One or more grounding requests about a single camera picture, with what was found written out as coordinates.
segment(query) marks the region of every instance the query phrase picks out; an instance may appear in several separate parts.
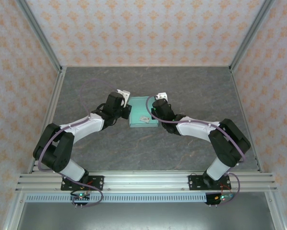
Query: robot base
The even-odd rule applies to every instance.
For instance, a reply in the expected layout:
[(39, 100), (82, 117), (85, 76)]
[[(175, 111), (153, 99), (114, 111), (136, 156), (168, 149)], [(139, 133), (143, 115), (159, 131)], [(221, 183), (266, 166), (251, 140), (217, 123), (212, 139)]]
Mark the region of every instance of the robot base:
[(211, 188), (209, 188), (203, 181), (202, 175), (189, 175), (188, 185), (190, 190), (229, 190), (225, 186), (222, 188), (221, 184), (229, 187), (231, 189), (231, 183), (229, 176), (222, 176)]
[[(103, 183), (104, 183), (104, 176), (88, 176), (88, 185), (94, 186), (98, 189), (100, 189), (101, 191), (103, 190)], [(71, 181), (69, 181), (68, 179), (64, 179), (62, 178), (62, 182), (61, 182), (61, 187), (60, 187), (61, 191), (94, 191), (91, 188), (88, 187), (82, 187), (78, 184), (75, 184)]]

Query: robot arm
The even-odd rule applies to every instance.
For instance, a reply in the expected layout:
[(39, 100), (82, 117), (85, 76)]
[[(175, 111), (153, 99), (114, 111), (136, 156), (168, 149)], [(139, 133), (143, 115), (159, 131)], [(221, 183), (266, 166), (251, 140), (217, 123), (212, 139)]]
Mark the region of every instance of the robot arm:
[(212, 165), (204, 172), (203, 181), (209, 187), (213, 188), (218, 184), (218, 180), (231, 168), (234, 167), (241, 159), (241, 155), (233, 144), (215, 127), (224, 130), (238, 145), (243, 153), (251, 147), (250, 142), (237, 128), (237, 126), (229, 119), (222, 122), (191, 122), (192, 118), (185, 115), (176, 115), (168, 104), (167, 95), (158, 94), (156, 101), (153, 103), (152, 114), (166, 121), (186, 121), (184, 123), (164, 123), (162, 126), (169, 133), (182, 136), (193, 136), (209, 141), (215, 152), (216, 159)]
[(128, 119), (132, 108), (127, 104), (129, 96), (130, 93), (127, 91), (112, 92), (106, 103), (98, 106), (96, 110), (91, 112), (89, 117), (61, 126), (49, 124), (34, 150), (34, 158), (39, 160), (42, 150), (52, 136), (62, 128), (66, 128), (50, 144), (41, 162), (51, 170), (74, 181), (87, 183), (88, 171), (70, 159), (73, 144), (91, 133), (114, 125), (120, 117)]

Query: wall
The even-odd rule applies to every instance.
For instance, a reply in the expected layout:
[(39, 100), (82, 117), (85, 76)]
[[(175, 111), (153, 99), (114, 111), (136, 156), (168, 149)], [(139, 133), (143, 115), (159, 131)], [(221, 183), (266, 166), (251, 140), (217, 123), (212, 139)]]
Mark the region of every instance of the wall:
[(0, 0), (0, 229), (28, 169), (56, 71), (14, 0)]
[(276, 0), (234, 72), (255, 146), (286, 201), (287, 0)]
[(28, 0), (71, 66), (228, 66), (263, 2)]

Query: orange floral pattern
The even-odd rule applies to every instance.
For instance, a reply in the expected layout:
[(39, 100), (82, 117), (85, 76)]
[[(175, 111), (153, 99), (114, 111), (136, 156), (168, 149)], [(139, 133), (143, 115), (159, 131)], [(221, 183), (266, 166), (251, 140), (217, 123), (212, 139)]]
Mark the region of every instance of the orange floral pattern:
[(264, 0), (67, 2), (28, 0), (62, 65), (228, 66)]
[(16, 1), (0, 0), (0, 229), (19, 174), (28, 169), (55, 78)]
[(287, 214), (287, 0), (278, 0), (234, 72), (256, 149)]

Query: teal block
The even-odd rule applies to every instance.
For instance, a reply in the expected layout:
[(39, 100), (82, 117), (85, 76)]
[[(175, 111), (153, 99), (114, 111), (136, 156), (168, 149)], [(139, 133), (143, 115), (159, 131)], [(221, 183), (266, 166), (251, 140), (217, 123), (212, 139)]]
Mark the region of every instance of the teal block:
[[(152, 120), (151, 115), (148, 113), (145, 102), (148, 97), (131, 97), (128, 104), (132, 106), (130, 114), (130, 127), (131, 128), (141, 128), (141, 127), (158, 127), (158, 120)], [(153, 108), (152, 104), (155, 101), (154, 98), (151, 98), (148, 102), (149, 109)], [(149, 123), (141, 121), (142, 116), (148, 117)]]

